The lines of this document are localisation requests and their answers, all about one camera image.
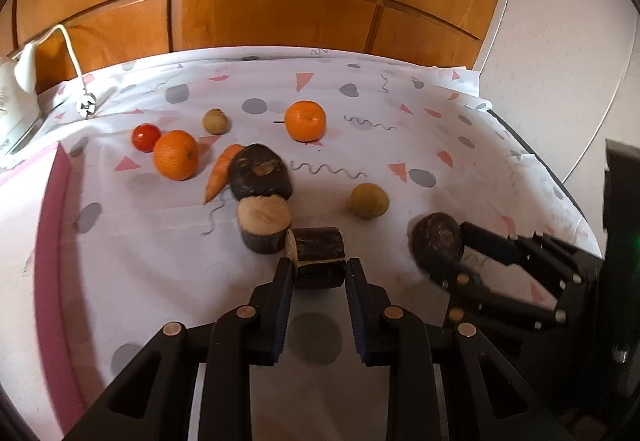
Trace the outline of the large dark vegetable top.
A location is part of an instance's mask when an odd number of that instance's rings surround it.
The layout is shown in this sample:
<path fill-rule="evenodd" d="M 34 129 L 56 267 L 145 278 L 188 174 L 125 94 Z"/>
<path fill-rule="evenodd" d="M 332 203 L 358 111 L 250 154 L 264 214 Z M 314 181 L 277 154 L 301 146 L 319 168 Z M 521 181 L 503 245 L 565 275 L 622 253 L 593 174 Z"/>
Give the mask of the large dark vegetable top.
<path fill-rule="evenodd" d="M 293 184 L 282 158 L 260 143 L 242 149 L 229 165 L 229 184 L 239 201 L 254 196 L 278 195 L 289 200 Z"/>

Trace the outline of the white ceramic electric kettle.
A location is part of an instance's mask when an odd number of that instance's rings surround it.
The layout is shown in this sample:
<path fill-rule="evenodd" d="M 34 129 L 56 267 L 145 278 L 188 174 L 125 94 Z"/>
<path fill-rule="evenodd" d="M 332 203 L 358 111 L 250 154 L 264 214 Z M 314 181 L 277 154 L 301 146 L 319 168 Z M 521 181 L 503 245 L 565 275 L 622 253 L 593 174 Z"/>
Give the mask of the white ceramic electric kettle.
<path fill-rule="evenodd" d="M 1 154 L 11 154 L 41 116 L 36 86 L 36 45 L 30 42 L 18 60 L 1 58 Z"/>

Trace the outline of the dark cylinder vegetable piece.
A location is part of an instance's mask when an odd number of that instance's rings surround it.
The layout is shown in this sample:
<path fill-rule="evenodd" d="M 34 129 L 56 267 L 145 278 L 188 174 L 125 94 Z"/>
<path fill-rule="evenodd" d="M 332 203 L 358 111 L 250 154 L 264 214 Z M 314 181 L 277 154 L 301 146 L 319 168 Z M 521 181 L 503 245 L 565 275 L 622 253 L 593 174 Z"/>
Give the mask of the dark cylinder vegetable piece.
<path fill-rule="evenodd" d="M 294 263 L 295 287 L 322 291 L 345 281 L 346 253 L 337 227 L 298 227 L 286 232 L 285 257 Z"/>

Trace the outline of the pink shallow tray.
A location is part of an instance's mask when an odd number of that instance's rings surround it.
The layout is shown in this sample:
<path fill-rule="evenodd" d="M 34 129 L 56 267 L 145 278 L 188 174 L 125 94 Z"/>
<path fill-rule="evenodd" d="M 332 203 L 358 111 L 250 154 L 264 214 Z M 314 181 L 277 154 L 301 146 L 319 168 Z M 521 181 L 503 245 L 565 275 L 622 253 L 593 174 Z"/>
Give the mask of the pink shallow tray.
<path fill-rule="evenodd" d="M 1 174 L 1 390 L 27 434 L 59 440 L 85 410 L 62 317 L 60 235 L 70 159 L 61 144 Z"/>

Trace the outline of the small brown longan fruit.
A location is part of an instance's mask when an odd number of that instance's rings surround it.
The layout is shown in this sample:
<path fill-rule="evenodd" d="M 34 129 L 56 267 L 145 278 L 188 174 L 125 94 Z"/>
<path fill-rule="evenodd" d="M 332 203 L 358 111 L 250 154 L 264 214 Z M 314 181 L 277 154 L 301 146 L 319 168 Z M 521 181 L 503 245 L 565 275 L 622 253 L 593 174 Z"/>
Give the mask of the small brown longan fruit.
<path fill-rule="evenodd" d="M 211 109 L 202 118 L 202 126 L 213 136 L 224 135 L 230 129 L 230 120 L 221 109 Z"/>

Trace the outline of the brown round fruit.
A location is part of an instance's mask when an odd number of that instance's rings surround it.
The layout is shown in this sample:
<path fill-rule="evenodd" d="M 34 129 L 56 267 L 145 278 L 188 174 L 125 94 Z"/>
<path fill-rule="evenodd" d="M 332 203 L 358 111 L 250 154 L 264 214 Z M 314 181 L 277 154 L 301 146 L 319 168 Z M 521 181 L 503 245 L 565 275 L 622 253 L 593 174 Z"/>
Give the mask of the brown round fruit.
<path fill-rule="evenodd" d="M 349 208 L 362 219 L 375 219 L 383 216 L 390 207 L 386 192 L 373 183 L 360 183 L 349 196 Z"/>

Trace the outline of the dark round vegetable end piece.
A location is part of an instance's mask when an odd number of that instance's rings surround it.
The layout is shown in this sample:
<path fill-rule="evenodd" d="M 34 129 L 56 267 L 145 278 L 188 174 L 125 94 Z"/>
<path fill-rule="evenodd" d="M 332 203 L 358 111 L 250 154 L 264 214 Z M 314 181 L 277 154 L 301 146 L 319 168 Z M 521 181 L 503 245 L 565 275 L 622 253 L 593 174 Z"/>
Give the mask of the dark round vegetable end piece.
<path fill-rule="evenodd" d="M 421 218 L 412 227 L 409 245 L 416 265 L 425 272 L 430 271 L 433 259 L 460 261 L 464 252 L 460 224 L 445 213 Z"/>

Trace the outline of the dark cut vegetable stump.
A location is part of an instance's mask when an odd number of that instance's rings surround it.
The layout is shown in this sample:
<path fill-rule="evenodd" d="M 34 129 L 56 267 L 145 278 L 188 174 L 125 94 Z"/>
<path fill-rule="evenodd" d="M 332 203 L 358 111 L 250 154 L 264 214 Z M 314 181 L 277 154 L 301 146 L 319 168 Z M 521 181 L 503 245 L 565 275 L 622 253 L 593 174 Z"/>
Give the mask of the dark cut vegetable stump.
<path fill-rule="evenodd" d="M 242 198 L 236 206 L 236 218 L 244 245 L 262 255 L 283 249 L 292 224 L 290 206 L 279 195 Z"/>

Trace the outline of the white patterned tablecloth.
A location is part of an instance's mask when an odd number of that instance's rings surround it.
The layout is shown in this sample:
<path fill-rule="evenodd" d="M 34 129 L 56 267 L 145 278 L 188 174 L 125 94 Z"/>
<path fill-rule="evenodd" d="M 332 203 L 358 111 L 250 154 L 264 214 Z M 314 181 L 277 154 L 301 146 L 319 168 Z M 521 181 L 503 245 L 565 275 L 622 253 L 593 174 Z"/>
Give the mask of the white patterned tablecloth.
<path fill-rule="evenodd" d="M 318 141 L 298 142 L 284 114 L 295 102 L 326 112 Z M 218 155 L 262 143 L 285 162 L 295 227 L 337 227 L 371 282 L 423 321 L 442 322 L 446 294 L 416 266 L 409 233 L 443 212 L 503 236 L 544 232 L 597 253 L 576 204 L 536 156 L 492 116 L 475 72 L 420 68 L 324 49 L 229 48 L 164 54 L 89 73 L 44 91 L 43 121 L 1 173 L 54 142 L 70 159 L 60 235 L 62 317 L 85 407 L 167 322 L 216 320 L 268 282 L 272 256 L 248 250 L 230 193 L 204 203 Z M 221 109 L 224 135 L 202 126 Z M 195 175 L 162 176 L 138 125 L 190 134 Z M 387 212 L 349 208 L 360 183 L 381 187 Z"/>

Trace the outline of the orange carrot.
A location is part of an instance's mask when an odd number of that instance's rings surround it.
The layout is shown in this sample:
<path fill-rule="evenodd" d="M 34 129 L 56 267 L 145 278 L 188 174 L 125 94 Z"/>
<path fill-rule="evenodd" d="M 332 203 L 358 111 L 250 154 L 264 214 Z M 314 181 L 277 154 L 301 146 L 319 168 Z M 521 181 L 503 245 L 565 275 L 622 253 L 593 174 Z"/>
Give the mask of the orange carrot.
<path fill-rule="evenodd" d="M 205 198 L 204 203 L 207 204 L 213 201 L 214 198 L 224 190 L 224 187 L 229 182 L 229 168 L 233 158 L 244 150 L 244 146 L 241 144 L 233 143 L 228 148 L 224 149 L 213 166 L 212 171 L 209 174 L 208 180 L 205 186 Z"/>

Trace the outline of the red cherry tomato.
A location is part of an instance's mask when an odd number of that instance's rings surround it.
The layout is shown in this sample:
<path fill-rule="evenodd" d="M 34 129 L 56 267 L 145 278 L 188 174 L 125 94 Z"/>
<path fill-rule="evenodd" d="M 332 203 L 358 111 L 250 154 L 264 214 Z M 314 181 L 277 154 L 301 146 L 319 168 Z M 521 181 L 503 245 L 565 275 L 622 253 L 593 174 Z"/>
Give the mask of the red cherry tomato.
<path fill-rule="evenodd" d="M 151 153 L 154 149 L 155 143 L 162 136 L 162 131 L 152 124 L 138 125 L 131 132 L 131 144 L 132 146 L 143 153 Z"/>

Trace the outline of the orange mandarin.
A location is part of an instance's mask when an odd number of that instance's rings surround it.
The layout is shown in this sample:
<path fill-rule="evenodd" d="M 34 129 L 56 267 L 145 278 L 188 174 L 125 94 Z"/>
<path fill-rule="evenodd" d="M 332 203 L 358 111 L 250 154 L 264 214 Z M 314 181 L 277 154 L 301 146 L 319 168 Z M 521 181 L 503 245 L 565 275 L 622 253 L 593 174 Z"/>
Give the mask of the orange mandarin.
<path fill-rule="evenodd" d="M 168 131 L 154 144 L 154 167 L 170 180 L 184 181 L 193 177 L 199 161 L 198 142 L 186 131 Z"/>
<path fill-rule="evenodd" d="M 293 140 L 318 141 L 326 131 L 326 112 L 317 102 L 300 100 L 286 110 L 284 124 L 288 135 Z"/>

